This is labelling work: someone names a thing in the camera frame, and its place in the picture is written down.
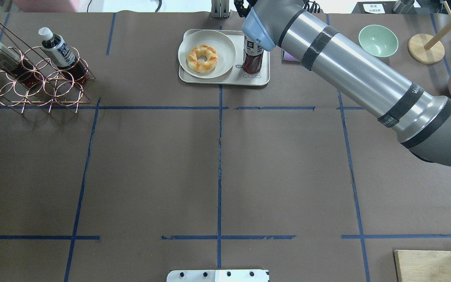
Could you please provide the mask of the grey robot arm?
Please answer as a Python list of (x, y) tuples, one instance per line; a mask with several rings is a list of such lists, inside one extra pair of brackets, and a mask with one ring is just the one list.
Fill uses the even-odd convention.
[(451, 99), (433, 96), (303, 8), (301, 0), (234, 2), (243, 33), (278, 46), (343, 91), (426, 162), (451, 166)]

